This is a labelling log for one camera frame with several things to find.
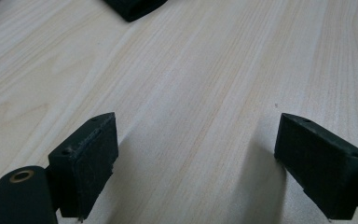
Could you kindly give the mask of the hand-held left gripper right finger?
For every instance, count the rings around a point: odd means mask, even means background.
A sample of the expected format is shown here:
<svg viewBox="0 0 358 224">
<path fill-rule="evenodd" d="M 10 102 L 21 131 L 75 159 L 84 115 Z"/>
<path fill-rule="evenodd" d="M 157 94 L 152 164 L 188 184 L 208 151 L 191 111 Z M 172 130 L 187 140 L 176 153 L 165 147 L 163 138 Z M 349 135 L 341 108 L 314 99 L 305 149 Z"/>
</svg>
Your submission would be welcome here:
<svg viewBox="0 0 358 224">
<path fill-rule="evenodd" d="M 358 209 L 358 147 L 300 116 L 281 114 L 274 157 L 330 219 Z"/>
</svg>

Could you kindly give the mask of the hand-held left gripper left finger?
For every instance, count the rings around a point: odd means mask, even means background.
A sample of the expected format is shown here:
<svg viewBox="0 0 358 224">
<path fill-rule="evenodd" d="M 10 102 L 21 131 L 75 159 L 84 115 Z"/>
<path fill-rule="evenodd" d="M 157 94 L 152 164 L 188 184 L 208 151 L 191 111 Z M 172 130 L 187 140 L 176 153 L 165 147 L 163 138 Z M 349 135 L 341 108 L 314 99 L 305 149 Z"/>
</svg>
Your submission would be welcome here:
<svg viewBox="0 0 358 224">
<path fill-rule="evenodd" d="M 86 219 L 118 157 L 113 112 L 87 120 L 48 155 L 54 206 L 63 217 Z"/>
</svg>

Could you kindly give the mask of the black garment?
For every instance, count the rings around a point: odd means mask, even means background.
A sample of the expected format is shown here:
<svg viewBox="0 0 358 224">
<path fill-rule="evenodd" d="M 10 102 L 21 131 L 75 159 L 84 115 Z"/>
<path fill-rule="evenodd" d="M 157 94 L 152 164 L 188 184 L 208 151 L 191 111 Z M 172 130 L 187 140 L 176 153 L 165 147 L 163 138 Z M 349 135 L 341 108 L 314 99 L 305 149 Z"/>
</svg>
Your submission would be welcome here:
<svg viewBox="0 0 358 224">
<path fill-rule="evenodd" d="M 103 0 L 124 21 L 136 21 L 161 7 L 168 0 Z"/>
</svg>

